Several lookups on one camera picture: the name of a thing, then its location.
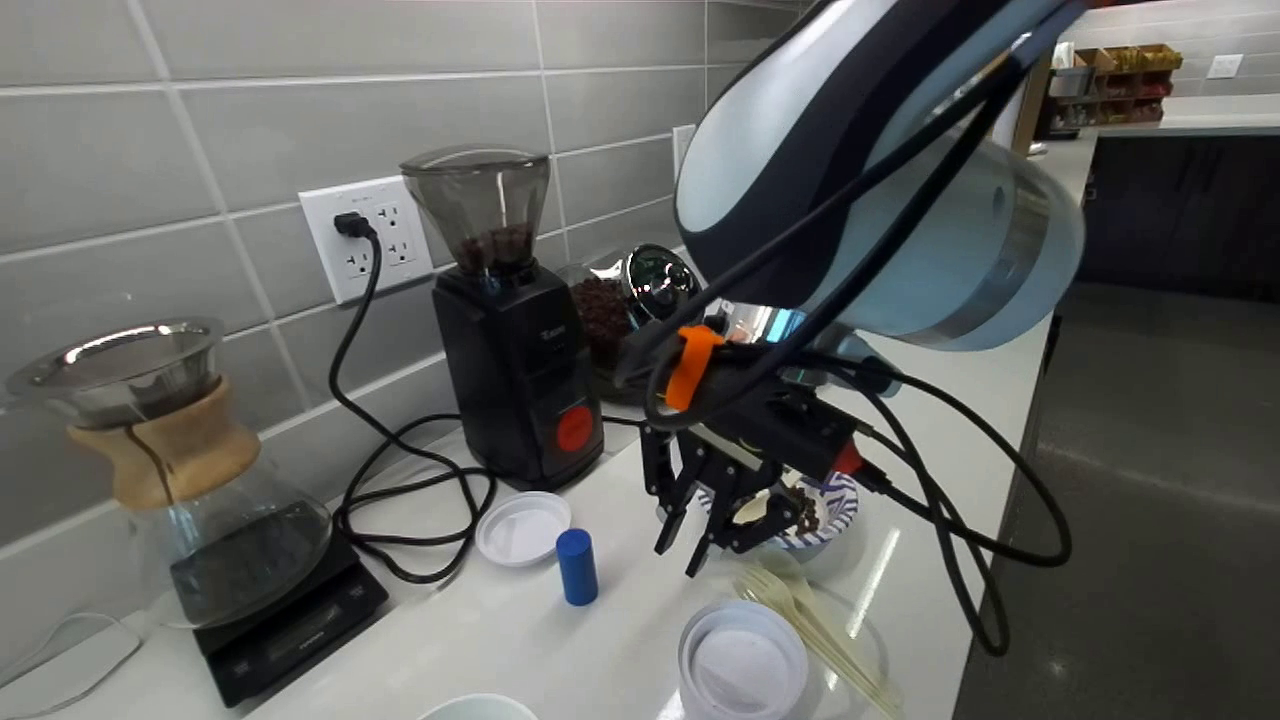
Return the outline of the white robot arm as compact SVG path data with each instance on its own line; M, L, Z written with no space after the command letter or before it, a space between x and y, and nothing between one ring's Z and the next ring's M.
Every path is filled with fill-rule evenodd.
M1043 325L1084 258L1074 200L993 138L1088 0L817 0L707 104L675 175L703 286L623 340L649 377L645 481L668 524L710 495L707 546L799 518L781 493L862 469L856 418L796 377L887 382L832 326L937 353Z

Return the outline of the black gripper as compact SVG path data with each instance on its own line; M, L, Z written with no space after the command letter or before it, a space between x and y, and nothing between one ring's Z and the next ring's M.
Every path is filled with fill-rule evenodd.
M786 477L822 483L862 469L856 418L805 382L751 377L765 357L765 342L730 342L710 325L645 326L623 342L618 368L649 370L638 469L664 512L657 553L675 544L701 483L703 530L688 576L710 546L747 553L791 528L799 505L781 495Z

